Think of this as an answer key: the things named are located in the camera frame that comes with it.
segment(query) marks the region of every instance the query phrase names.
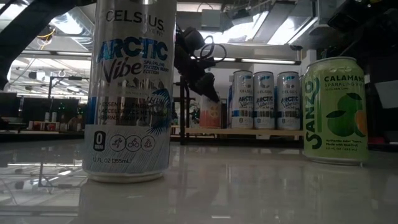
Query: sanzo can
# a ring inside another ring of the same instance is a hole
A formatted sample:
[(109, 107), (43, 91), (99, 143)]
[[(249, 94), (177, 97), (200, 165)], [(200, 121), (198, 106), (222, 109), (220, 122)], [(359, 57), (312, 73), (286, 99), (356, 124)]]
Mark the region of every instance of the sanzo can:
[(297, 72), (278, 75), (278, 129), (300, 130), (300, 80)]
[(254, 127), (275, 129), (274, 74), (257, 72), (254, 74)]
[(355, 59), (334, 57), (309, 65), (303, 97), (305, 155), (333, 164), (366, 161), (364, 73)]
[(253, 128), (253, 73), (234, 72), (232, 92), (232, 128)]
[(176, 0), (99, 0), (83, 168), (100, 182), (169, 164)]

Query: shelf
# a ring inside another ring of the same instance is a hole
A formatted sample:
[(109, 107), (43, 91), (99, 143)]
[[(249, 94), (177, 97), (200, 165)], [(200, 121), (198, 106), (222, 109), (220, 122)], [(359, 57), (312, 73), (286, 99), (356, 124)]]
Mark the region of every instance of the shelf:
[(303, 131), (285, 130), (255, 130), (255, 129), (213, 129), (213, 128), (186, 128), (190, 134), (244, 134), (244, 135), (270, 135), (270, 136), (303, 136)]

